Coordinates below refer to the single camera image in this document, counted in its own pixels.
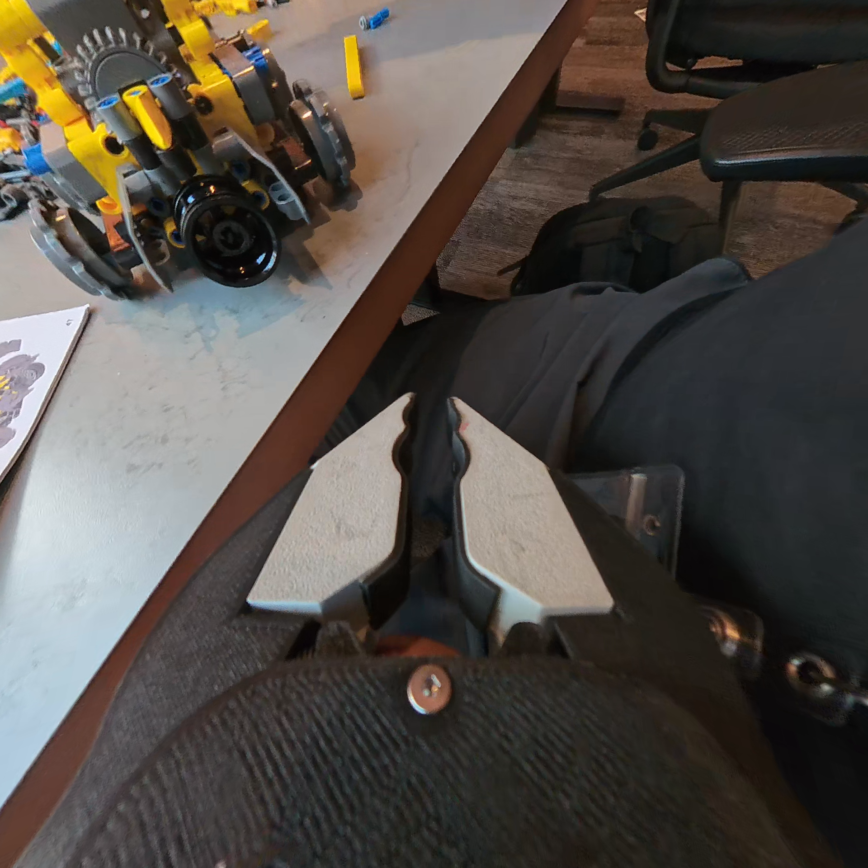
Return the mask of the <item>yellow brick toy car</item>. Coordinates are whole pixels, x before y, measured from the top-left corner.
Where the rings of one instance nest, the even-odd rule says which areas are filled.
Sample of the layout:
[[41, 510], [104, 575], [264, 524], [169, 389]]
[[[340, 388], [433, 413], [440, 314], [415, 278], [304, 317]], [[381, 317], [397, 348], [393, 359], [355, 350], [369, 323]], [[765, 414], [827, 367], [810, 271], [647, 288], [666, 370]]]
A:
[[2, 2], [2, 69], [34, 91], [42, 177], [30, 236], [84, 292], [163, 292], [187, 269], [256, 287], [310, 224], [315, 180], [347, 190], [356, 157], [328, 95], [289, 82], [267, 42], [214, 16], [278, 2]]

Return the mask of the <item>black backpack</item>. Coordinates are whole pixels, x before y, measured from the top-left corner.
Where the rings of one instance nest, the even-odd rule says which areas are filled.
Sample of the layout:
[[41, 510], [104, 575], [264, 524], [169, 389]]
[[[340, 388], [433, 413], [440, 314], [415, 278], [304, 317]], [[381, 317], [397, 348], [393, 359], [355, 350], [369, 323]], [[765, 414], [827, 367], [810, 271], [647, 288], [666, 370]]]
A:
[[502, 274], [514, 274], [512, 297], [577, 283], [644, 293], [720, 256], [722, 247], [717, 220], [687, 198], [602, 198], [551, 216]]

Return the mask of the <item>open instruction booklet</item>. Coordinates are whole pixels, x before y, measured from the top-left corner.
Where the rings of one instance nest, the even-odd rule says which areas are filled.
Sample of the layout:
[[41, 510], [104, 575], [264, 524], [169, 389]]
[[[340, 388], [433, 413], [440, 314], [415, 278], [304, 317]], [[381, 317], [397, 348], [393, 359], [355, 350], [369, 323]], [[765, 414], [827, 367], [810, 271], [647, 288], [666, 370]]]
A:
[[37, 428], [90, 317], [90, 306], [1, 322], [1, 478]]

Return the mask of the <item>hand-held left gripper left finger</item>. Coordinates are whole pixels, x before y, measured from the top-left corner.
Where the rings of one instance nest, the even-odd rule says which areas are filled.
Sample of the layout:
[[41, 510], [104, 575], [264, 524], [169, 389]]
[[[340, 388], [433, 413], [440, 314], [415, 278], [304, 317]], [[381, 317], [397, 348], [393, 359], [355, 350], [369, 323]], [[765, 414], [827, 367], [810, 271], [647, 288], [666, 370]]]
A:
[[320, 458], [307, 474], [246, 602], [257, 611], [378, 629], [410, 575], [413, 393]]

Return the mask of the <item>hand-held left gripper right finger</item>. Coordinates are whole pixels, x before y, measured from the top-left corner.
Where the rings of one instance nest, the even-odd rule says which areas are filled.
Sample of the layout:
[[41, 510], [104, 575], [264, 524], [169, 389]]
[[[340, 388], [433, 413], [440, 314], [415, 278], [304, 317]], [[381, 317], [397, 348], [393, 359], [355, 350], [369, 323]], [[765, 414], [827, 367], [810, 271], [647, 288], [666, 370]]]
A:
[[457, 397], [451, 445], [451, 593], [496, 655], [519, 624], [609, 616], [612, 593], [548, 466]]

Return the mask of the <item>person's dark clothing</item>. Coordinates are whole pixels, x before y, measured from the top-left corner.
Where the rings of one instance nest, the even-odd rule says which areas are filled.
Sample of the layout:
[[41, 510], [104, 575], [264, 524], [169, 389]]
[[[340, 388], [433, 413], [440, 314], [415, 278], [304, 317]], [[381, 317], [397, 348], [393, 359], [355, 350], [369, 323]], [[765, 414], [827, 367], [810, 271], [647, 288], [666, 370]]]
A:
[[467, 298], [398, 325], [326, 441], [416, 396], [412, 493], [448, 522], [447, 399], [562, 472], [673, 464], [678, 578], [866, 687], [866, 222], [761, 278], [708, 259], [647, 292], [605, 281]]

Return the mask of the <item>badge card holder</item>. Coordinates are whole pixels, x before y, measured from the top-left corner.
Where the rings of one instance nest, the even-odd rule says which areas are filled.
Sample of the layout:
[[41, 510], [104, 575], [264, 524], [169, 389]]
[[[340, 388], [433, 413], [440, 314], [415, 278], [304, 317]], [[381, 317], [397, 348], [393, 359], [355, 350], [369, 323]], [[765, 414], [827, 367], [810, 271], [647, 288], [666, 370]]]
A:
[[685, 474], [666, 464], [615, 472], [571, 473], [568, 478], [657, 559], [677, 573]]

